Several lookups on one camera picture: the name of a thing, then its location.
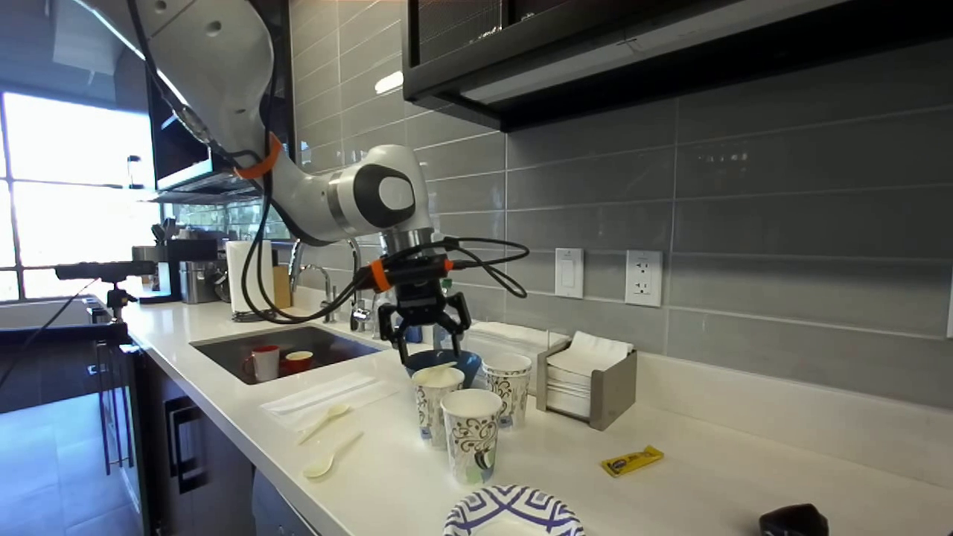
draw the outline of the window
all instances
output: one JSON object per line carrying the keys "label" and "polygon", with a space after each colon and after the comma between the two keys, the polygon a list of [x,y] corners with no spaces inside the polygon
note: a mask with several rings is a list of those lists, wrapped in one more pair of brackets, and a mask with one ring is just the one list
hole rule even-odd
{"label": "window", "polygon": [[132,259],[154,240],[158,204],[132,191],[152,182],[145,113],[2,91],[0,134],[0,301],[71,295],[85,283],[54,265]]}
{"label": "window", "polygon": [[6,179],[6,128],[2,128],[2,122],[0,122],[0,175]]}
{"label": "window", "polygon": [[14,183],[20,262],[118,262],[132,259],[132,245],[152,245],[148,212],[129,191]]}
{"label": "window", "polygon": [[68,102],[2,96],[14,179],[129,183],[152,169],[148,116]]}
{"label": "window", "polygon": [[9,213],[9,188],[0,182],[0,270],[14,268],[11,253],[11,213]]}
{"label": "window", "polygon": [[[263,200],[230,201],[230,230],[234,237],[254,237],[263,224]],[[267,207],[264,237],[292,237],[289,225]]]}
{"label": "window", "polygon": [[227,231],[227,204],[208,201],[208,204],[167,204],[167,218],[173,218],[179,225],[196,225],[208,231]]}

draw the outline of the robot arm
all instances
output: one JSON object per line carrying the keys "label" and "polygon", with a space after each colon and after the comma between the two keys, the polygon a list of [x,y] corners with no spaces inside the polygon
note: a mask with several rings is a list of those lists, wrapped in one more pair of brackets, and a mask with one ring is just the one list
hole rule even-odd
{"label": "robot arm", "polygon": [[517,255],[483,262],[456,237],[432,245],[426,182],[409,149],[374,146],[358,164],[328,175],[304,172],[280,149],[280,140],[258,118],[273,49],[267,27],[248,0],[79,2],[145,60],[145,75],[196,140],[227,155],[239,175],[272,175],[272,201],[301,240],[330,245],[370,231],[383,236],[386,255],[359,268],[347,291],[392,289],[397,303],[377,310],[377,325],[409,368],[435,359],[409,358],[404,334],[416,325],[440,325],[452,340],[450,358],[459,358],[459,335],[468,329],[471,316],[464,297],[447,295],[440,285],[452,268],[484,268],[502,289],[523,297],[523,289],[493,268],[528,255],[523,247]]}
{"label": "robot arm", "polygon": [[248,0],[79,2],[154,69],[169,106],[196,140],[230,155],[239,175],[272,172],[272,200],[304,245],[370,231],[383,231],[389,250],[428,240],[426,182],[404,146],[374,146],[346,169],[310,175],[280,140],[264,142],[258,102],[272,84],[273,46]]}

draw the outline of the blue patterned plate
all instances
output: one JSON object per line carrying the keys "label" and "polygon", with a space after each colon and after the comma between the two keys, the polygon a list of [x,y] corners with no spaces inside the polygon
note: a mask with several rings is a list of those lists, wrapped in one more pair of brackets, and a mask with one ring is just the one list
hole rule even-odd
{"label": "blue patterned plate", "polygon": [[584,523],[575,513],[528,484],[492,484],[464,496],[443,523],[443,536],[520,536],[520,533],[547,533],[547,536],[580,536]]}

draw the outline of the wire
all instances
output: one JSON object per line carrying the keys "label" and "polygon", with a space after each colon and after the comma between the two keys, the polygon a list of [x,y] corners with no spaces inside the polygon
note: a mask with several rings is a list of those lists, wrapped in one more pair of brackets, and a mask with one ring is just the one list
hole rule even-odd
{"label": "wire", "polygon": [[[493,247],[508,247],[516,253],[498,255],[498,259],[479,259],[473,250],[468,250],[462,245],[493,245]],[[507,270],[498,268],[498,265],[517,262],[517,259],[531,255],[531,247],[523,247],[517,240],[483,237],[483,236],[462,236],[462,237],[450,237],[447,236],[443,240],[432,240],[432,245],[416,245],[416,247],[400,250],[400,253],[392,253],[392,259],[412,259],[412,255],[420,255],[420,253],[428,253],[428,250],[447,250],[447,253],[459,250],[471,262],[452,262],[452,270],[483,268],[508,295],[528,297],[528,289],[516,276],[508,276]]]}
{"label": "wire", "polygon": [[264,179],[258,230],[257,230],[254,245],[249,245],[249,250],[248,250],[248,255],[243,255],[243,265],[242,265],[242,297],[243,297],[243,303],[249,307],[254,316],[267,317],[267,322],[273,322],[273,325],[304,325],[304,322],[312,322],[312,317],[321,317],[321,316],[333,312],[333,310],[342,307],[352,295],[358,295],[358,283],[352,280],[352,283],[347,283],[333,301],[328,301],[321,310],[315,310],[315,312],[310,312],[310,316],[292,316],[292,312],[283,312],[283,310],[272,301],[272,295],[267,295],[267,289],[264,289],[264,274],[257,270],[257,280],[254,280],[254,283],[258,285],[258,295],[263,295],[263,301],[264,301],[264,307],[267,307],[267,310],[258,310],[258,307],[249,301],[248,283],[249,283],[249,262],[258,262],[258,265],[263,265],[263,262],[272,262],[272,259],[264,259],[264,224],[267,224],[267,212],[272,212],[272,175]]}
{"label": "wire", "polygon": [[[90,280],[84,289],[76,289],[71,297],[63,301],[63,307],[38,326],[33,329],[18,350],[29,347],[47,326],[76,301],[94,280]],[[0,373],[0,387],[9,380],[11,368],[18,365],[18,358],[11,358]]]}

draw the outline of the electrical outlet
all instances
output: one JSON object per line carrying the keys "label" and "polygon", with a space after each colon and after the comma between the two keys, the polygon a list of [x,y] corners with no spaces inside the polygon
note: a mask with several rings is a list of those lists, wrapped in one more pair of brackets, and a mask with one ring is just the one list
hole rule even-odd
{"label": "electrical outlet", "polygon": [[584,250],[557,247],[557,289],[554,295],[584,297]]}
{"label": "electrical outlet", "polygon": [[660,307],[660,250],[626,250],[626,303]]}

